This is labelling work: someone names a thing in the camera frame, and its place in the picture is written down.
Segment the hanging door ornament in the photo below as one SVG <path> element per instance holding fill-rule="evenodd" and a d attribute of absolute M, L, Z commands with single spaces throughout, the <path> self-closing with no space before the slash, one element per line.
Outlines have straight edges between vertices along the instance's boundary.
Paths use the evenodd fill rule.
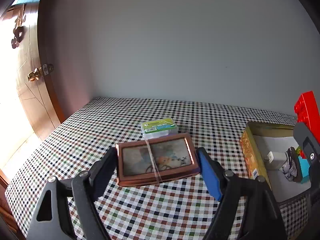
<path fill-rule="evenodd" d="M 12 9 L 12 16 L 15 19 L 14 20 L 14 28 L 13 28 L 13 35 L 14 38 L 11 40 L 11 47 L 12 49 L 16 49 L 20 43 L 24 39 L 25 30 L 24 30 L 24 23 L 26 20 L 26 14 L 25 14 L 25 7 L 26 3 L 15 5 Z"/>

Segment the wooden door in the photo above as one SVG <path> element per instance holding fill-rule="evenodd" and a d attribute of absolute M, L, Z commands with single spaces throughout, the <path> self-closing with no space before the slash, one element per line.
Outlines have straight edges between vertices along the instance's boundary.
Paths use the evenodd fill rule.
<path fill-rule="evenodd" d="M 48 0 L 15 0 L 1 18 L 1 180 L 64 120 L 53 87 L 44 29 Z"/>

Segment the brass door knob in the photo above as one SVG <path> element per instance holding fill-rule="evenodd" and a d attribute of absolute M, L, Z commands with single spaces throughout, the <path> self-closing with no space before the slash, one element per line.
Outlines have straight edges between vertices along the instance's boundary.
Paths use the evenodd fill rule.
<path fill-rule="evenodd" d="M 42 76 L 42 68 L 35 68 L 27 75 L 28 82 L 39 81 Z"/>

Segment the gold rectangular tin tray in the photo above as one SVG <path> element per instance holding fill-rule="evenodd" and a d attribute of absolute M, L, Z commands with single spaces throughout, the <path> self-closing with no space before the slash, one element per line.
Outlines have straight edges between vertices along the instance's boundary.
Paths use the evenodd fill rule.
<path fill-rule="evenodd" d="M 280 170 L 265 168 L 264 157 L 268 152 L 285 153 L 290 147 L 295 149 L 298 147 L 293 137 L 293 128 L 292 125 L 250 121 L 240 138 L 248 177 L 255 179 L 258 176 L 263 176 L 279 203 L 306 193 L 311 187 L 310 180 L 304 184 L 288 181 Z"/>

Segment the white power adapter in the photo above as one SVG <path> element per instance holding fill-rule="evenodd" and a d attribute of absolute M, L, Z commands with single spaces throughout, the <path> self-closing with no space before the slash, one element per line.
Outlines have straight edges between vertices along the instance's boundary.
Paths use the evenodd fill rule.
<path fill-rule="evenodd" d="M 270 151 L 264 157 L 264 164 L 267 170 L 279 170 L 287 162 L 284 152 Z"/>

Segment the clear floss pick box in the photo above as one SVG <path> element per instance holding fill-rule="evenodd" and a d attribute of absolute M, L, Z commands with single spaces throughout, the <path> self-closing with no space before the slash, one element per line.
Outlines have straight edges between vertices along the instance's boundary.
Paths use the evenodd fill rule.
<path fill-rule="evenodd" d="M 178 133 L 178 126 L 172 118 L 146 121 L 140 124 L 144 139 L 156 139 Z"/>

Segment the teal toy building block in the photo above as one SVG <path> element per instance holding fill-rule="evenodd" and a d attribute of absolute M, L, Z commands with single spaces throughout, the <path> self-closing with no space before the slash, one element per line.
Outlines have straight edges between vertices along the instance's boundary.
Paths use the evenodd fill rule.
<path fill-rule="evenodd" d="M 309 181 L 309 167 L 310 164 L 308 162 L 307 159 L 303 159 L 301 156 L 298 157 L 299 163 L 300 163 L 300 168 L 301 168 L 301 172 L 302 172 L 302 180 L 301 180 L 301 184 L 306 183 L 307 181 Z"/>

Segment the red toy building block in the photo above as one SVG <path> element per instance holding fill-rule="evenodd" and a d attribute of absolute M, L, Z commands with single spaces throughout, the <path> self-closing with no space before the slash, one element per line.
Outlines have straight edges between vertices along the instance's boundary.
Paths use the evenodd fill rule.
<path fill-rule="evenodd" d="M 317 142 L 320 139 L 320 117 L 313 91 L 302 93 L 294 106 L 297 122 L 304 123 Z"/>

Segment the copper framed picture tin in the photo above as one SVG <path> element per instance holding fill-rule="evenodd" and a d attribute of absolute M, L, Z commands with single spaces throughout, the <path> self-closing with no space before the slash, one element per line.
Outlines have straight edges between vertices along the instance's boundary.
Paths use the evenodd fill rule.
<path fill-rule="evenodd" d="M 121 187 L 156 185 L 200 173 L 191 136 L 178 133 L 116 146 Z"/>

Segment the green toy building block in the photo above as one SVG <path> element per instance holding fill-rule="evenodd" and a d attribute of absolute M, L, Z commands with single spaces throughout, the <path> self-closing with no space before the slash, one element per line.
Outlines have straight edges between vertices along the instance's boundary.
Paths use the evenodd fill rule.
<path fill-rule="evenodd" d="M 301 152 L 302 152 L 302 150 L 298 147 L 298 148 L 296 148 L 296 153 L 298 154 L 298 155 L 301 155 Z"/>

